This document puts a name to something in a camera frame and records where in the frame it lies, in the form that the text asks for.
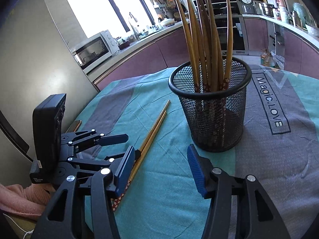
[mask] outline black mesh holder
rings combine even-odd
[[[225,91],[195,93],[190,62],[176,68],[168,86],[183,107],[194,143],[209,152],[224,152],[241,139],[246,106],[246,86],[251,69],[240,59],[232,59],[229,88]]]

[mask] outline kitchen cabinet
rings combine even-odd
[[[159,46],[167,67],[178,67],[189,61],[189,53],[183,28],[161,38],[156,43]]]
[[[300,73],[302,40],[290,31],[284,30],[286,71]]]
[[[264,19],[244,18],[249,52],[268,49],[267,22]]]
[[[301,41],[300,74],[319,79],[319,51]]]
[[[103,90],[113,81],[155,73],[165,68],[165,60],[158,45],[154,43],[113,70],[97,84],[97,87]]]

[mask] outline cable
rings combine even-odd
[[[12,217],[10,217],[10,216],[8,216],[7,214],[4,214],[4,213],[3,213],[3,215],[6,216],[6,217],[8,217],[8,218],[10,218],[10,219],[12,220],[12,222],[15,223],[15,225],[16,225],[17,227],[19,227],[23,232],[25,232],[25,234],[24,234],[24,236],[23,236],[23,239],[25,239],[27,235],[31,235],[31,234],[33,233],[34,230],[31,230],[31,231],[27,232],[27,231],[23,230],[23,229],[12,219]]]
[[[34,230],[32,230],[32,231],[30,231],[30,232],[27,232],[27,233],[24,235],[23,239],[25,239],[27,235],[31,235],[31,234],[33,233],[33,231],[34,231]]]
[[[10,216],[6,215],[6,214],[3,214],[5,215],[6,217],[10,218],[12,220],[13,223],[16,224],[17,227],[19,227],[22,231],[24,231],[25,233],[27,233],[27,231],[23,230]]]

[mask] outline metal screw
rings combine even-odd
[[[221,169],[219,169],[219,168],[214,168],[214,169],[213,169],[213,173],[214,173],[214,174],[221,174]]]
[[[111,172],[111,169],[109,169],[109,168],[103,168],[102,170],[101,170],[101,174],[109,174]]]
[[[254,182],[256,180],[256,178],[253,175],[248,175],[247,180],[249,180],[250,182]]]
[[[66,180],[67,180],[68,182],[73,182],[73,181],[75,180],[75,176],[74,176],[74,175],[70,175],[70,176],[68,176],[68,177],[66,178]]]

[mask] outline window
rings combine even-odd
[[[153,25],[156,17],[150,0],[147,3],[144,0],[68,0],[68,2],[88,38],[107,29],[113,37],[124,36],[131,30],[129,12],[143,27]]]

